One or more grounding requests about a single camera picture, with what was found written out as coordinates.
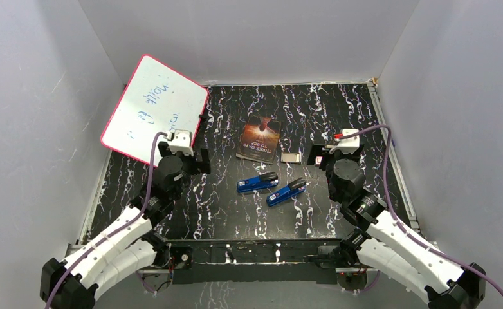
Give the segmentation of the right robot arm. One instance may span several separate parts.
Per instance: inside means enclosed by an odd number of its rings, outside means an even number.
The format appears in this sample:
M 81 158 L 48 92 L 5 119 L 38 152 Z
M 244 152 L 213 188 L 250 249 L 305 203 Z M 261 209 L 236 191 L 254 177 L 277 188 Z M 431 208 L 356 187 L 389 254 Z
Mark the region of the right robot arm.
M 418 295 L 429 308 L 476 308 L 484 300 L 485 271 L 476 263 L 460 266 L 435 254 L 434 246 L 394 219 L 387 204 L 365 188 L 360 150 L 344 154 L 331 145 L 313 145 L 307 164 L 320 158 L 329 198 L 340 204 L 355 228 L 337 246 L 320 246 L 309 260 L 322 268 L 373 267 Z

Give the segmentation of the staples box tray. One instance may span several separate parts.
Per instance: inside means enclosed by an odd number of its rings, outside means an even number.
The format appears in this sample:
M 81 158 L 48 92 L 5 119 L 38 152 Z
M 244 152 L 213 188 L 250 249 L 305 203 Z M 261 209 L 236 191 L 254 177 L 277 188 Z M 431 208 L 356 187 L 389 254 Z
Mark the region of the staples box tray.
M 300 153 L 286 153 L 286 152 L 283 152 L 281 154 L 280 161 L 282 163 L 301 164 L 301 162 L 302 162 L 302 156 L 301 156 Z

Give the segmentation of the red staples box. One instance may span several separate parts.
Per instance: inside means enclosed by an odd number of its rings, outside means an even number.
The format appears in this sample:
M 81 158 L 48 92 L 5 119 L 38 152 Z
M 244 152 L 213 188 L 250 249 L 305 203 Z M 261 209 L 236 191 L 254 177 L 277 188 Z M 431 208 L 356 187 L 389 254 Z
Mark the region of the red staples box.
M 315 158 L 315 166 L 320 167 L 322 163 L 323 157 L 322 156 L 317 156 Z

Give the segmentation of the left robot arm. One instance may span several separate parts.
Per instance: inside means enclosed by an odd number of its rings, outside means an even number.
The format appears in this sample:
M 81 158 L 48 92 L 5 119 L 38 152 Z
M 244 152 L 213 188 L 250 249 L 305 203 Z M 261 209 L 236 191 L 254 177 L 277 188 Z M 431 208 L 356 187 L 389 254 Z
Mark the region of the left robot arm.
M 145 267 L 173 261 L 169 241 L 154 231 L 173 210 L 194 175 L 211 172 L 206 148 L 159 142 L 142 190 L 106 229 L 62 261 L 47 261 L 40 297 L 47 308 L 93 308 L 113 286 Z

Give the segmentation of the aluminium frame rail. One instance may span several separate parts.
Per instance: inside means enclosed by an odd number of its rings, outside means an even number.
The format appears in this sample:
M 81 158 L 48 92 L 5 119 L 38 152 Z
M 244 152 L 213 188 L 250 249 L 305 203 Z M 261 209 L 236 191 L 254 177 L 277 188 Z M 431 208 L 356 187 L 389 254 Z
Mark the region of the aluminium frame rail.
M 110 288 L 147 267 L 170 264 L 170 247 L 138 240 L 128 248 L 110 251 L 83 247 L 63 262 L 51 259 L 45 264 L 46 280 L 41 296 L 48 308 L 93 308 Z

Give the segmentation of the three days to see book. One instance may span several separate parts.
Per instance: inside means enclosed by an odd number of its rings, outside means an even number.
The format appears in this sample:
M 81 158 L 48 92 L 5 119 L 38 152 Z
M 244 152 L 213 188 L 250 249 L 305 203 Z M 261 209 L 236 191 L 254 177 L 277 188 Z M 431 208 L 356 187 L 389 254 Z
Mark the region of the three days to see book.
M 273 164 L 281 129 L 281 121 L 270 117 L 251 115 L 244 126 L 236 157 Z

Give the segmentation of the pink framed whiteboard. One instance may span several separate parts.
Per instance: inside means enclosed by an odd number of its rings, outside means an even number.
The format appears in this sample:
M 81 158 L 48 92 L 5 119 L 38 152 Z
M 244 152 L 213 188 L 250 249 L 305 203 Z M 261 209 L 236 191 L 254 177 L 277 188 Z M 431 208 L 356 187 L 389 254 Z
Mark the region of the pink framed whiteboard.
M 100 137 L 103 146 L 148 164 L 158 132 L 197 134 L 208 90 L 143 55 Z

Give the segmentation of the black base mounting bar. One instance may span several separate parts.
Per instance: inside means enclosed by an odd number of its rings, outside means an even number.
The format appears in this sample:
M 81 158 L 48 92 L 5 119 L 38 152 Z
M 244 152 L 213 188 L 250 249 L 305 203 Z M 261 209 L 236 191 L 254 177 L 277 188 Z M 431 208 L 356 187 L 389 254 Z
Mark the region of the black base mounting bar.
M 339 239 L 174 240 L 140 274 L 176 285 L 311 281 L 360 289 L 374 268 L 333 254 Z

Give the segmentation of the blue stapler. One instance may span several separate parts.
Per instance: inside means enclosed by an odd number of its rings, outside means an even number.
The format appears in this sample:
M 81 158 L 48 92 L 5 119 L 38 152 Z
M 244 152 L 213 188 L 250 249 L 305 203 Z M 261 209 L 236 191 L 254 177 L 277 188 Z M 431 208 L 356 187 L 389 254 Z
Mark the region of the blue stapler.
M 269 207 L 276 206 L 286 200 L 289 200 L 300 193 L 304 192 L 306 189 L 306 180 L 304 178 L 298 178 L 276 192 L 272 193 L 266 198 L 266 203 Z
M 237 192 L 249 192 L 254 190 L 276 187 L 279 184 L 279 177 L 276 172 L 268 172 L 240 180 L 237 182 Z

